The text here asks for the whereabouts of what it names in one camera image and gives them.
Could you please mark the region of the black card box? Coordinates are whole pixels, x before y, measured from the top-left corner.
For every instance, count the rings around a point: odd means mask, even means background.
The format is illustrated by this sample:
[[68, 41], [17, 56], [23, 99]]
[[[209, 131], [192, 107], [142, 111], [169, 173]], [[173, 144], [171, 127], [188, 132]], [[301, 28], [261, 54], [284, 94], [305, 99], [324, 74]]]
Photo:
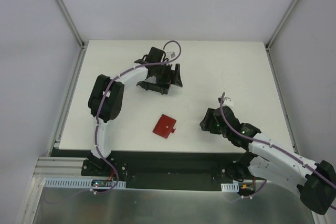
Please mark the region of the black card box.
[[154, 79], [147, 78], [143, 81], [137, 82], [136, 86], [144, 89], [145, 91], [153, 91], [153, 92], [158, 92], [161, 95], [165, 95], [165, 94], [168, 94], [171, 85], [156, 83], [155, 78]]

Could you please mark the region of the red leather card holder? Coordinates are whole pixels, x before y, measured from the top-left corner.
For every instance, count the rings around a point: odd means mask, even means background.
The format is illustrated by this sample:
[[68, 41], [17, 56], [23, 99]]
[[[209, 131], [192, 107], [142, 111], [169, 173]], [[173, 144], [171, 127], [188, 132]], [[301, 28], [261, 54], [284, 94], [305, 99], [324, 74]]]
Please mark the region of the red leather card holder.
[[168, 138], [170, 134], [175, 132], [176, 119], [162, 114], [153, 129], [153, 133], [163, 138]]

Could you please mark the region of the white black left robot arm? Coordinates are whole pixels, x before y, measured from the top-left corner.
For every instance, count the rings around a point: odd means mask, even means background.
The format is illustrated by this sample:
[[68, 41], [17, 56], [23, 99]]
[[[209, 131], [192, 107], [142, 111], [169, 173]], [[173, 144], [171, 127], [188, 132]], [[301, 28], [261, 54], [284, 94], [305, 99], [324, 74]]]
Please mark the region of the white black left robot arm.
[[151, 47], [148, 54], [115, 77], [97, 76], [88, 100], [88, 108], [95, 122], [93, 147], [88, 161], [99, 176], [109, 173], [118, 175], [110, 157], [112, 149], [107, 147], [106, 129], [121, 112], [125, 90], [138, 86], [164, 95], [168, 94], [171, 85], [181, 88], [181, 65], [172, 64], [181, 52], [180, 49], [177, 56], [169, 58], [165, 49]]

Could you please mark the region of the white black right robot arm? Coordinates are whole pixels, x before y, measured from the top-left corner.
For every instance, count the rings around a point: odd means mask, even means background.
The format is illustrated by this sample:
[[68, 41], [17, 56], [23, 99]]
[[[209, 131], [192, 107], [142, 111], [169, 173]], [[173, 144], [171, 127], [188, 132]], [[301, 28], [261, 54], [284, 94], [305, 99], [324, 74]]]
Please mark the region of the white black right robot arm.
[[242, 181], [260, 177], [292, 192], [311, 211], [325, 215], [335, 201], [335, 169], [287, 151], [249, 123], [241, 123], [228, 106], [209, 108], [200, 122], [202, 131], [222, 135], [245, 150], [225, 173]]

